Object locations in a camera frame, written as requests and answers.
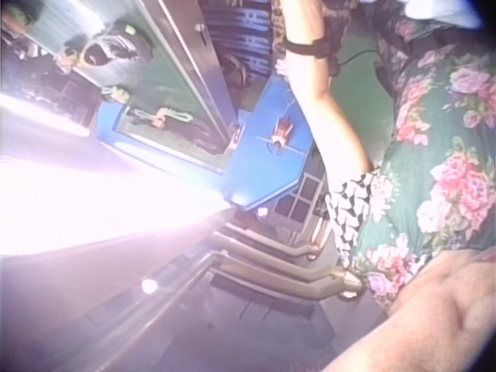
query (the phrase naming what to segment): black and white patterned fabric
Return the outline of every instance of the black and white patterned fabric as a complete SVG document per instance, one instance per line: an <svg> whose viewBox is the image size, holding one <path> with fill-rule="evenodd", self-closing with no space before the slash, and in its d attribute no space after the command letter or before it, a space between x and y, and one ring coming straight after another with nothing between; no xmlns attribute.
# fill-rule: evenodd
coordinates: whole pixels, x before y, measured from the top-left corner
<svg viewBox="0 0 496 372"><path fill-rule="evenodd" d="M370 211L372 173L349 180L325 197L336 248L343 267L350 265L350 251L357 244L358 232Z"/></svg>

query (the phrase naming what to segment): skin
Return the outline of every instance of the skin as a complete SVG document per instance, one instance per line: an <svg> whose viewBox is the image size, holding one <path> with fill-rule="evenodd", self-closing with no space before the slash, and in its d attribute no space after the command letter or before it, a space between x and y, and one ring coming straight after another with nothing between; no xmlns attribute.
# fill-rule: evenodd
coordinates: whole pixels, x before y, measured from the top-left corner
<svg viewBox="0 0 496 372"><path fill-rule="evenodd" d="M282 0L287 38L322 38L321 0ZM334 184L370 170L370 162L331 96L326 59L287 52L288 80ZM347 164L335 162L346 153ZM467 368L496 325L495 248L442 252L395 299L389 319L325 371L432 371Z"/></svg>

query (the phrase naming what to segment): black cable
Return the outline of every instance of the black cable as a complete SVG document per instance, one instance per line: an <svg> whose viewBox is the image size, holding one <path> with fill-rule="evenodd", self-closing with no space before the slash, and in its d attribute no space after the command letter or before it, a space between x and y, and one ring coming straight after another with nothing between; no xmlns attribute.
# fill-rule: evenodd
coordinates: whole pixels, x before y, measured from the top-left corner
<svg viewBox="0 0 496 372"><path fill-rule="evenodd" d="M349 62L351 62L352 60L354 60L358 56L361 56L362 54L365 54L365 53L377 53L377 51L375 49L362 50L361 52L358 52L357 54L351 56L350 58L348 58L344 62L341 62L339 65L344 66L345 64L348 64Z"/></svg>

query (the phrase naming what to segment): woman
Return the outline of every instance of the woman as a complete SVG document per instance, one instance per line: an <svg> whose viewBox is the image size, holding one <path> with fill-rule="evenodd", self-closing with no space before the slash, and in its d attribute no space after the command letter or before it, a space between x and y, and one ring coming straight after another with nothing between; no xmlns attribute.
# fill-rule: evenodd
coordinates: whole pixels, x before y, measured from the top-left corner
<svg viewBox="0 0 496 372"><path fill-rule="evenodd" d="M329 370L464 370L496 323L494 47L374 4L396 123L373 170L329 92L327 59L295 48L332 37L335 15L343 29L356 2L336 3L324 22L322 0L281 1L288 79L329 175L339 254L390 318ZM432 33L446 36L440 47L401 52Z"/></svg>

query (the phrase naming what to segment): green floral dress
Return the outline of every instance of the green floral dress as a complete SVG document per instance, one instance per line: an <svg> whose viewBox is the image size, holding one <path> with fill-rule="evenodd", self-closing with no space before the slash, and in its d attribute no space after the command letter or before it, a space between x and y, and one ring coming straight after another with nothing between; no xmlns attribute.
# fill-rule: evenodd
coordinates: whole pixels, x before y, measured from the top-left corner
<svg viewBox="0 0 496 372"><path fill-rule="evenodd" d="M406 19L396 1L377 6L406 41L448 27ZM416 60L381 36L378 48L394 93L394 135L371 174L369 208L346 266L388 308L439 252L495 244L496 60L482 43Z"/></svg>

